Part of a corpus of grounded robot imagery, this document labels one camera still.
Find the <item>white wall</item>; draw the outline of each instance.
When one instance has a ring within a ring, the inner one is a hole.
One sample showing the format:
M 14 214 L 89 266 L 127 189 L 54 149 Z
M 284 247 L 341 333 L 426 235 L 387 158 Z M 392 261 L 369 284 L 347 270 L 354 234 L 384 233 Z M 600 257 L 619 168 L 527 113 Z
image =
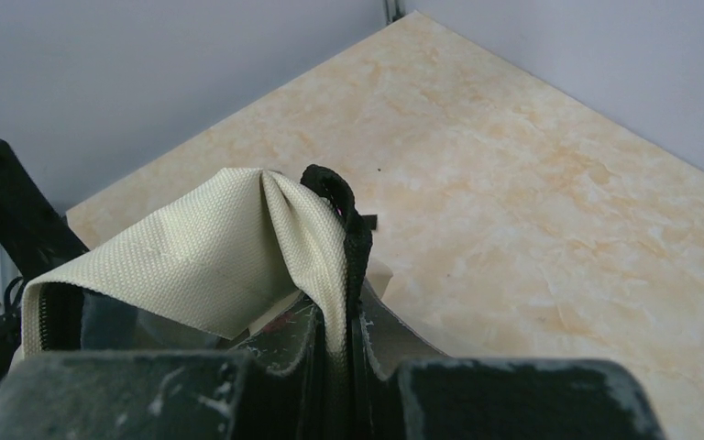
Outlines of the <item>white wall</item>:
M 704 0 L 407 6 L 704 170 Z
M 381 0 L 0 0 L 0 138 L 65 209 L 383 26 Z

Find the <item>cream fabric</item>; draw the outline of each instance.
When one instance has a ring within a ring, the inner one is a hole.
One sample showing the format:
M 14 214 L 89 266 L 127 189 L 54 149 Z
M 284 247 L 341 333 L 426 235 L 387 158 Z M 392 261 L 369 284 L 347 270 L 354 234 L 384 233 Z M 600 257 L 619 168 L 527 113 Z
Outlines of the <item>cream fabric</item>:
M 32 280 L 23 300 L 25 355 L 40 351 L 39 293 L 48 283 L 82 286 L 228 339 L 297 287 L 323 311 L 328 403 L 343 405 L 344 236 L 333 209 L 300 183 L 268 170 L 221 170 L 100 247 Z

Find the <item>beige marble surface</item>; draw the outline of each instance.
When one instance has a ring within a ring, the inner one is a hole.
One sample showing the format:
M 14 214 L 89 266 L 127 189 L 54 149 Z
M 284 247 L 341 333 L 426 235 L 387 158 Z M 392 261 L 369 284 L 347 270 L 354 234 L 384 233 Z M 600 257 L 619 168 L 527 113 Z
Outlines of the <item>beige marble surface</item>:
M 71 227 L 96 246 L 222 167 L 309 163 L 379 214 L 385 301 L 437 344 L 613 359 L 670 438 L 704 438 L 704 173 L 426 16 L 76 206 Z

